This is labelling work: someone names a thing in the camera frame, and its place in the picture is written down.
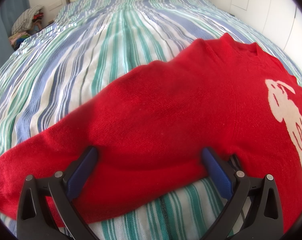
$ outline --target blue rubber pad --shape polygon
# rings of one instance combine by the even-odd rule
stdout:
[[[202,151],[202,160],[220,196],[229,201],[233,195],[233,188],[227,174],[225,174],[207,148],[204,148]]]
[[[67,182],[66,195],[70,201],[80,195],[97,161],[98,152],[95,148],[92,148]]]

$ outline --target blue curtain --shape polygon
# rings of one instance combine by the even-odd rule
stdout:
[[[0,68],[14,52],[8,40],[11,28],[28,8],[29,0],[5,0],[0,7]]]

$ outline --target metal screw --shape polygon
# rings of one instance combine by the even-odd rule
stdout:
[[[57,172],[54,174],[54,176],[55,176],[56,178],[60,178],[62,175],[63,175],[63,172],[62,172],[62,171],[57,171]]]
[[[271,174],[268,174],[268,175],[266,176],[266,178],[267,178],[268,180],[273,180],[273,179],[274,179],[273,176],[272,176]]]
[[[28,175],[27,177],[26,177],[26,180],[27,181],[30,181],[30,180],[32,180],[33,179],[33,176],[32,175]]]
[[[240,178],[243,178],[245,174],[244,174],[243,171],[237,171],[237,172],[236,172],[236,175],[237,175],[238,177],[240,177]]]

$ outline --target striped bedspread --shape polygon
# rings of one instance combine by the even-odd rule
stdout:
[[[301,72],[281,49],[207,0],[66,5],[54,24],[28,38],[0,69],[0,156],[134,67],[171,60],[196,38],[216,39],[225,32],[239,42],[256,41],[302,86]],[[199,239],[222,208],[211,181],[202,179],[91,228],[100,239]],[[239,230],[246,212],[230,234]],[[15,221],[0,217],[15,232]]]

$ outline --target red cloth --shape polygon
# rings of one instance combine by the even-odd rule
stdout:
[[[16,218],[25,177],[64,170],[88,145],[99,162],[74,200],[87,223],[206,176],[206,146],[223,159],[236,153],[249,176],[275,177],[285,231],[302,211],[302,88],[278,59],[228,34],[133,69],[3,154],[0,212]]]

